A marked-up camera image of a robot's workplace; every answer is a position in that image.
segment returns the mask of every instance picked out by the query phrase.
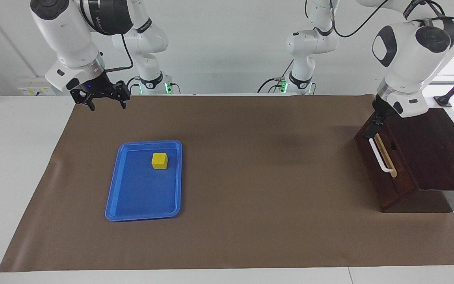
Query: green indicator light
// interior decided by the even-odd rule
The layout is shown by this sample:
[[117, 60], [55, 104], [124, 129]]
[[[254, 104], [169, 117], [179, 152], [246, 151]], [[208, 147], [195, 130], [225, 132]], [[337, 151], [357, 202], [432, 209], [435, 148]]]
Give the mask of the green indicator light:
[[287, 89], [288, 89], [288, 83], [284, 82], [283, 87], [281, 88], [281, 92], [287, 92]]
[[166, 89], [168, 94], [173, 92], [173, 88], [171, 88], [171, 85], [169, 83], [166, 83]]
[[316, 83], [311, 83], [311, 86], [309, 87], [308, 94], [314, 95], [315, 91], [316, 91]]

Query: white wall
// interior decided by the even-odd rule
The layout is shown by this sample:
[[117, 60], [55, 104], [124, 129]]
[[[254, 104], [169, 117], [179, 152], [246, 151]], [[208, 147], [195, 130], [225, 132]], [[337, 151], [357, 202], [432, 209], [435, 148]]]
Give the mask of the white wall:
[[[454, 0], [438, 2], [448, 15], [454, 16]], [[292, 59], [285, 50], [286, 37], [311, 28], [304, 17], [304, 0], [146, 0], [145, 3], [153, 22], [169, 36], [169, 49], [156, 55], [162, 69], [187, 93], [255, 92], [266, 79], [281, 76]], [[344, 34], [354, 30], [372, 11], [355, 0], [341, 1], [337, 29]], [[399, 13], [381, 9], [358, 34], [342, 39], [336, 51], [314, 56], [317, 93], [375, 92], [384, 68], [371, 54], [372, 40], [385, 24], [401, 21]], [[0, 0], [0, 27], [23, 56], [19, 58], [16, 52], [3, 56], [6, 53], [0, 50], [0, 72], [6, 74], [7, 81], [13, 83], [18, 77], [31, 77], [33, 72], [45, 75], [56, 56], [31, 19], [29, 0]], [[95, 34], [93, 39], [104, 52], [108, 68], [128, 65], [126, 56], [112, 47], [109, 37]], [[110, 77], [117, 81], [135, 75], [135, 70], [129, 70], [112, 73]]]

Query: black cable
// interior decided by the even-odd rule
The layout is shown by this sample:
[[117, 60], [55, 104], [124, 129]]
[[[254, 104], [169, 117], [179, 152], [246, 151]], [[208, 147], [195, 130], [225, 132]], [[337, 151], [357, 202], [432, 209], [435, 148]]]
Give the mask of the black cable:
[[122, 70], [129, 70], [129, 69], [134, 67], [134, 61], [132, 60], [131, 54], [129, 53], [129, 50], [127, 48], [126, 38], [124, 37], [123, 34], [121, 34], [121, 36], [122, 36], [122, 42], [124, 43], [124, 48], [126, 49], [126, 52], [127, 52], [127, 56], [129, 57], [129, 60], [131, 61], [131, 66], [107, 69], [107, 70], [105, 70], [106, 73], [115, 72], [115, 71], [122, 71]]
[[260, 88], [259, 88], [259, 90], [257, 91], [257, 93], [260, 93], [260, 91], [262, 90], [262, 88], [263, 88], [264, 86], [266, 86], [267, 83], [269, 83], [269, 82], [271, 82], [271, 81], [276, 81], [276, 79], [275, 79], [275, 78], [272, 78], [272, 79], [269, 79], [269, 80], [265, 81], [265, 82], [262, 84], [262, 86], [260, 86]]
[[316, 92], [316, 83], [312, 83], [311, 86], [315, 86], [315, 89], [313, 90], [313, 95], [315, 95], [315, 92]]
[[306, 14], [306, 18], [309, 19], [309, 16], [308, 16], [308, 0], [306, 0], [306, 3], [304, 4], [304, 14]]
[[276, 92], [277, 88], [281, 88], [281, 85], [274, 85], [271, 88], [269, 88], [269, 92], [271, 92], [272, 88], [274, 88], [273, 92]]
[[437, 3], [436, 1], [425, 0], [425, 2], [427, 2], [427, 4], [432, 8], [432, 10], [434, 10], [434, 13], [436, 13], [438, 16], [441, 16], [441, 15], [446, 16], [446, 13], [445, 13], [443, 7], [439, 3]]
[[346, 37], [350, 37], [350, 36], [356, 34], [362, 27], [364, 27], [365, 24], [367, 24], [367, 22], [369, 22], [369, 20], [377, 13], [377, 11], [379, 11], [379, 10], [383, 7], [383, 5], [385, 5], [386, 2], [388, 2], [388, 1], [390, 1], [390, 0], [385, 0], [385, 1], [383, 1], [383, 3], [381, 3], [381, 5], [378, 6], [378, 7], [374, 10], [374, 12], [367, 18], [367, 20], [365, 20], [364, 23], [363, 23], [362, 25], [360, 25], [360, 27], [358, 27], [358, 29], [356, 29], [356, 30], [355, 30], [354, 32], [352, 32], [351, 34], [348, 34], [348, 35], [339, 34], [339, 32], [337, 31], [337, 29], [335, 28], [335, 21], [332, 21], [332, 26], [333, 26], [333, 29], [334, 29], [335, 33], [336, 33], [338, 36], [340, 36], [340, 37], [345, 37], [345, 38], [346, 38]]
[[182, 89], [180, 88], [180, 85], [178, 85], [176, 83], [171, 83], [170, 85], [171, 86], [177, 86], [178, 87], [178, 91], [180, 92], [180, 95], [182, 94]]
[[[415, 5], [418, 5], [418, 4], [421, 4], [424, 2], [427, 3], [432, 8], [432, 10], [434, 10], [434, 13], [437, 15], [436, 18], [431, 18], [430, 19], [431, 21], [444, 20], [444, 19], [454, 20], [454, 17], [446, 16], [446, 13], [445, 13], [443, 7], [434, 0], [419, 0], [415, 3]], [[411, 22], [419, 22], [419, 23], [425, 24], [425, 21], [423, 21], [423, 20], [412, 20]]]
[[131, 82], [134, 81], [135, 79], [136, 79], [135, 77], [131, 78], [131, 79], [127, 82], [126, 86], [129, 86], [129, 84], [131, 84]]
[[139, 84], [134, 84], [134, 85], [132, 85], [132, 86], [129, 88], [129, 90], [131, 90], [131, 93], [132, 93], [132, 88], [133, 88], [133, 87], [139, 87]]
[[281, 77], [285, 77], [285, 74], [287, 73], [287, 71], [290, 69], [290, 66], [292, 66], [292, 63], [294, 62], [295, 59], [292, 59], [292, 61], [290, 61], [290, 64], [288, 65], [287, 69], [285, 70], [285, 72], [283, 72], [283, 75]]
[[454, 17], [451, 17], [451, 16], [440, 16], [440, 17], [431, 18], [430, 20], [431, 21], [435, 21], [435, 20], [444, 20], [444, 19], [454, 20]]

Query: white handle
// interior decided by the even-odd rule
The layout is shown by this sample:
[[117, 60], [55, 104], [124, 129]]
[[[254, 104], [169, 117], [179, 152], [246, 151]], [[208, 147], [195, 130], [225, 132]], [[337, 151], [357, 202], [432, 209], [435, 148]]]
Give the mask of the white handle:
[[393, 173], [393, 169], [387, 168], [386, 165], [384, 164], [383, 158], [381, 157], [378, 147], [376, 147], [376, 143], [374, 142], [374, 139], [370, 138], [369, 144], [371, 144], [372, 151], [374, 152], [374, 155], [376, 156], [376, 159], [378, 160], [378, 163], [380, 164], [381, 169], [384, 172]]

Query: brown paper mat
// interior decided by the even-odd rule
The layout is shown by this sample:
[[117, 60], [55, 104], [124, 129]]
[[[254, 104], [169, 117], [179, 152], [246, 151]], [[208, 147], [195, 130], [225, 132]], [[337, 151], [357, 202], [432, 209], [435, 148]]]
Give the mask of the brown paper mat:
[[[77, 106], [0, 271], [454, 264], [454, 214], [380, 213], [361, 97], [134, 97]], [[104, 217], [117, 149], [180, 140], [176, 218]]]

